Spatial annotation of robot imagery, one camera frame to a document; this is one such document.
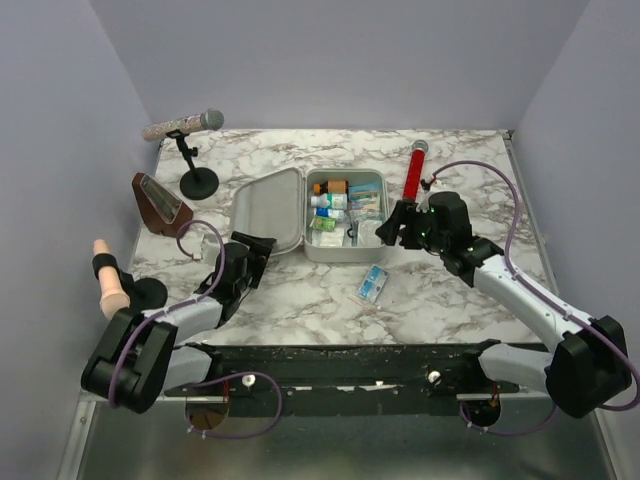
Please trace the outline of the green small medicine box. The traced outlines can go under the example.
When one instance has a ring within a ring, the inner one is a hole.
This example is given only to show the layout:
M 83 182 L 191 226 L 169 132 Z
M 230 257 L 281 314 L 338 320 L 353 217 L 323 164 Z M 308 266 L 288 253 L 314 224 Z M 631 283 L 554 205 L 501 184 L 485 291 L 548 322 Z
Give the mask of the green small medicine box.
M 310 227 L 313 230 L 331 232 L 335 230 L 336 220 L 331 217 L 314 216 L 311 220 Z

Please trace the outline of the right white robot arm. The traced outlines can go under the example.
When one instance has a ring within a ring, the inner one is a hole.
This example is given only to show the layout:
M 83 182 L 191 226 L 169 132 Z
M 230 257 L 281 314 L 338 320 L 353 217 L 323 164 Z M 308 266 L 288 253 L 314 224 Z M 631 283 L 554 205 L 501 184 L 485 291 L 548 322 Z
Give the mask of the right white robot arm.
M 467 389 L 480 392 L 494 381 L 517 384 L 548 394 L 564 413 L 582 418 L 630 387 L 621 325 L 572 309 L 509 267 L 503 249 L 473 233 L 458 194 L 435 193 L 422 204 L 399 201 L 376 235 L 387 246 L 437 255 L 450 274 L 496 300 L 545 346 L 534 351 L 482 343 L 459 370 Z

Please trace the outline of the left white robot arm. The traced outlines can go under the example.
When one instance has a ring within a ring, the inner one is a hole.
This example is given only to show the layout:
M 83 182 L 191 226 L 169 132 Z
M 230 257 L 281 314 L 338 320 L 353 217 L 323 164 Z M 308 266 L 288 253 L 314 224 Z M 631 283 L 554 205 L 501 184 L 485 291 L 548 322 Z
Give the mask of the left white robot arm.
M 231 319 L 245 292 L 258 288 L 276 243 L 235 231 L 214 272 L 189 298 L 154 312 L 116 311 L 87 361 L 81 387 L 135 413 L 183 384 L 201 395 L 214 393 L 220 368 L 203 351 L 179 344 Z

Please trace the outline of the brown medicine bottle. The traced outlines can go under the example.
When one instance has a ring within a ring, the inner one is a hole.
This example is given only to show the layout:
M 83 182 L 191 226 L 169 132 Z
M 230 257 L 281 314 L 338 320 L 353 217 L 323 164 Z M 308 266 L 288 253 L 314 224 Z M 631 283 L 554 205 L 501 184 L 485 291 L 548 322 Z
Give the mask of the brown medicine bottle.
M 348 182 L 345 180 L 333 180 L 325 181 L 322 183 L 315 183 L 313 185 L 313 192 L 315 195 L 347 194 Z

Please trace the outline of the clear plastic zip bag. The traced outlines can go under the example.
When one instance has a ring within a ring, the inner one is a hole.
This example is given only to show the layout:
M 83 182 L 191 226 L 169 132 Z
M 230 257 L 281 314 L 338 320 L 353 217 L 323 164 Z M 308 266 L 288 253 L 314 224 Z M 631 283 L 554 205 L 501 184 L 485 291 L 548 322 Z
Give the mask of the clear plastic zip bag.
M 352 210 L 350 220 L 355 247 L 376 248 L 382 245 L 382 241 L 376 235 L 376 230 L 383 223 L 383 215 L 379 211 Z

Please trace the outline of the white gauze pad packet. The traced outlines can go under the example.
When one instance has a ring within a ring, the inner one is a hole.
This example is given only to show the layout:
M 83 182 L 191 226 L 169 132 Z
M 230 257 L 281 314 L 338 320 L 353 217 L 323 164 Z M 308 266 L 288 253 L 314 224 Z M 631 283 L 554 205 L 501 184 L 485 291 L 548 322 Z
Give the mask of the white gauze pad packet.
M 351 239 L 346 230 L 336 227 L 333 231 L 314 230 L 312 232 L 312 245 L 320 248 L 342 248 L 349 246 Z

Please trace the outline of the white disinfectant bottle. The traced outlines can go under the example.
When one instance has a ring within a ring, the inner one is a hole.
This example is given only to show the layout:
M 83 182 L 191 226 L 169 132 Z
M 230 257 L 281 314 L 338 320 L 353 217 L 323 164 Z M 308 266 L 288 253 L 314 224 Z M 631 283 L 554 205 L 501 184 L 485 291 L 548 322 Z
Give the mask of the white disinfectant bottle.
M 310 205 L 314 208 L 346 210 L 348 196 L 346 194 L 322 194 L 310 197 Z

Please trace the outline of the grey medicine kit box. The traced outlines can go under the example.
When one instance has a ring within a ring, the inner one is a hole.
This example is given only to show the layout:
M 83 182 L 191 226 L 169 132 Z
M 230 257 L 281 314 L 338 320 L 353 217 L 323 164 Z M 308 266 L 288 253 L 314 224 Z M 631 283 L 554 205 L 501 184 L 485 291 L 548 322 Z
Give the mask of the grey medicine kit box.
M 351 185 L 373 183 L 381 196 L 381 215 L 389 216 L 386 182 L 381 172 L 366 168 L 321 168 L 304 174 L 286 168 L 252 180 L 233 196 L 230 225 L 232 232 L 255 237 L 274 238 L 274 256 L 284 255 L 302 246 L 306 257 L 316 263 L 371 264 L 384 259 L 388 248 L 375 246 L 315 246 L 312 243 L 309 198 L 315 183 L 345 180 Z

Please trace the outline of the band-aid box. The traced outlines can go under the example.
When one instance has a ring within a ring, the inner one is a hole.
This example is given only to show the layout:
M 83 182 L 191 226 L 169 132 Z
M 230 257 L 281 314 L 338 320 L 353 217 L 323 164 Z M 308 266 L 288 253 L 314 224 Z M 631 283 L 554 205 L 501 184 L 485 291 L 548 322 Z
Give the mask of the band-aid box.
M 379 212 L 381 209 L 378 189 L 353 187 L 349 189 L 348 198 L 353 211 Z

